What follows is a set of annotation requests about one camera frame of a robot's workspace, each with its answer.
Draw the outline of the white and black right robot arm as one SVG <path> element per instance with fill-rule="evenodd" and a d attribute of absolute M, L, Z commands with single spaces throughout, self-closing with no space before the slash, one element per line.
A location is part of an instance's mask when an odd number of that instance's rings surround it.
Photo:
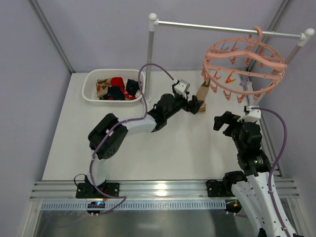
<path fill-rule="evenodd" d="M 228 111 L 215 117 L 213 129 L 218 131 L 227 125 L 223 134 L 232 138 L 241 168 L 227 172 L 223 186 L 240 202 L 257 237 L 296 237 L 277 193 L 274 165 L 261 149 L 260 117 L 259 110 L 242 117 Z"/>

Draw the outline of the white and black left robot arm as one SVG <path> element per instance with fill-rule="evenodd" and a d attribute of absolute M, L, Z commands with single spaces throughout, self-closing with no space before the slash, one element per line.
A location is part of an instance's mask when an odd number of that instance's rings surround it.
<path fill-rule="evenodd" d="M 118 118 L 107 114 L 89 133 L 89 147 L 93 151 L 87 179 L 93 187 L 100 187 L 106 181 L 103 165 L 113 157 L 124 139 L 139 133 L 152 133 L 167 125 L 167 120 L 180 110 L 196 114 L 204 101 L 195 95 L 192 100 L 177 94 L 164 94 L 153 108 L 139 118 Z"/>

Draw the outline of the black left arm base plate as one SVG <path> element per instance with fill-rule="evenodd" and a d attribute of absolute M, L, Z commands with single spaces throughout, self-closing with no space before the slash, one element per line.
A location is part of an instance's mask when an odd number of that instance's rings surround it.
<path fill-rule="evenodd" d="M 119 196 L 119 183 L 103 183 L 98 186 L 98 189 L 103 193 L 118 197 Z M 99 193 L 95 187 L 90 183 L 79 183 L 76 191 L 76 198 L 104 198 L 105 196 Z"/>

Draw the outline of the pink round clip hanger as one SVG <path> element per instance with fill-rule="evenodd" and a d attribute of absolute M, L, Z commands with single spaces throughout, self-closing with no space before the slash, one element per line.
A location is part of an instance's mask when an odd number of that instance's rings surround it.
<path fill-rule="evenodd" d="M 253 38 L 235 37 L 214 43 L 205 53 L 201 75 L 213 92 L 223 90 L 226 100 L 236 95 L 241 103 L 248 95 L 255 100 L 269 94 L 283 79 L 287 64 L 271 46 L 262 42 L 263 31 Z"/>

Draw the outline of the beige striped ribbed sock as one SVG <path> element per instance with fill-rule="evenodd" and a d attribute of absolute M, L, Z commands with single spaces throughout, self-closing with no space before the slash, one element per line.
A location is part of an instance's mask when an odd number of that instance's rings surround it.
<path fill-rule="evenodd" d="M 196 97 L 198 100 L 203 101 L 203 104 L 200 106 L 199 108 L 199 112 L 205 112 L 206 111 L 206 97 L 208 95 L 210 89 L 210 81 L 209 82 L 203 82 L 203 84 L 199 87 L 197 93 L 196 93 Z"/>

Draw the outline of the navy sock red toe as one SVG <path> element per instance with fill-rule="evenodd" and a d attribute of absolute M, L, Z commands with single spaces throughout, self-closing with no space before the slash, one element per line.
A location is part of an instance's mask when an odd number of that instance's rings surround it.
<path fill-rule="evenodd" d="M 135 96 L 136 92 L 140 90 L 138 81 L 133 80 L 133 79 L 128 79 L 125 89 L 130 96 Z"/>

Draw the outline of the navy sock beige toe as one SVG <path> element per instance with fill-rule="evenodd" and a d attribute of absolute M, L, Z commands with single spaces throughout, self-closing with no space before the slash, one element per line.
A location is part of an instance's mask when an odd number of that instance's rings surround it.
<path fill-rule="evenodd" d="M 125 95 L 118 86 L 108 88 L 107 94 L 101 97 L 102 100 L 125 100 Z"/>

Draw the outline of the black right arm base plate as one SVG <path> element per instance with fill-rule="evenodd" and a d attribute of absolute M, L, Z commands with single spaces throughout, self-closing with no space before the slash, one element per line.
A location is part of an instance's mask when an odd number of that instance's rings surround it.
<path fill-rule="evenodd" d="M 222 181 L 207 180 L 205 184 L 206 184 L 207 196 L 209 198 L 235 197 L 231 191 L 226 190 Z"/>

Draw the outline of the beige orange argyle sock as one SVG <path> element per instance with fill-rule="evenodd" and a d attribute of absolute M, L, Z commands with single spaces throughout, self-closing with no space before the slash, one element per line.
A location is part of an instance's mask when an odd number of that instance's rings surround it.
<path fill-rule="evenodd" d="M 111 80 L 111 78 L 97 80 L 96 95 L 99 100 L 109 99 L 109 88 L 111 87 Z"/>

